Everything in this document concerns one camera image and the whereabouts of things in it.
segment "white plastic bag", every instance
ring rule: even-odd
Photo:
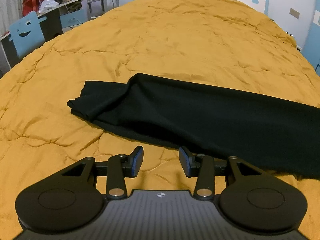
[[[56,7],[57,5],[59,5],[59,3],[54,0],[44,0],[39,8],[39,13],[43,13],[46,10]]]

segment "blue chair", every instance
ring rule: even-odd
[[[44,20],[46,17],[38,19],[37,13],[33,11],[10,25],[10,40],[13,41],[20,59],[44,44],[45,40],[40,27],[40,22]]]

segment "smiling mouth cutout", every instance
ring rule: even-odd
[[[25,36],[27,36],[30,32],[31,32],[31,31],[28,31],[28,32],[26,32],[26,33],[20,33],[19,36],[20,36],[20,37],[25,37]]]

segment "yellow comforter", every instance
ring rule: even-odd
[[[190,189],[176,150],[143,144],[82,121],[66,103],[86,80],[127,82],[135,73],[197,82],[320,107],[320,78],[295,41],[267,16],[232,0],[137,0],[46,42],[0,79],[0,239],[14,238],[25,187],[82,159],[145,157],[128,190]],[[300,189],[300,231],[320,239],[320,182],[279,176]],[[105,190],[106,179],[97,188]],[[225,187],[216,181],[217,192]]]

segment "gray ribbed plate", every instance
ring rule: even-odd
[[[230,225],[215,205],[189,191],[134,190],[109,202],[87,226],[60,235],[24,231],[16,240],[306,240],[298,231],[279,236],[254,235]]]

